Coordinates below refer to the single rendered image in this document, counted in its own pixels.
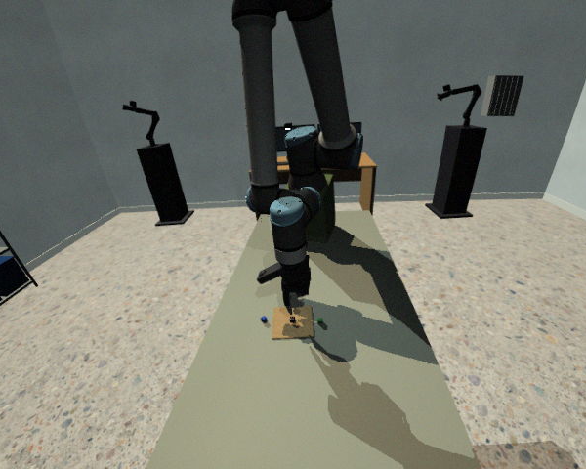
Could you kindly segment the tan flat mat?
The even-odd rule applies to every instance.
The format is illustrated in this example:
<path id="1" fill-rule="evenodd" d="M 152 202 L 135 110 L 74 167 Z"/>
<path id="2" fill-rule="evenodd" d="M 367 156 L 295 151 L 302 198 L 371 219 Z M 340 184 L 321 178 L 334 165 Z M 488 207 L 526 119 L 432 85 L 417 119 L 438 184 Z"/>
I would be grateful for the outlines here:
<path id="1" fill-rule="evenodd" d="M 290 322 L 295 317 L 295 322 Z M 292 315 L 286 307 L 273 308 L 272 339 L 314 337 L 312 307 L 292 308 Z"/>

